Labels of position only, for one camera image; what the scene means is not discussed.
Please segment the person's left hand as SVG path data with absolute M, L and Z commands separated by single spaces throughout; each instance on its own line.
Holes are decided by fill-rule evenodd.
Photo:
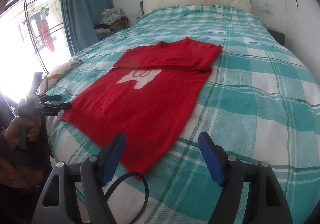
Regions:
M 27 138 L 30 141 L 35 141 L 40 133 L 41 119 L 37 117 L 15 117 L 4 132 L 5 140 L 12 148 L 20 146 L 20 131 L 22 126 L 30 128 Z

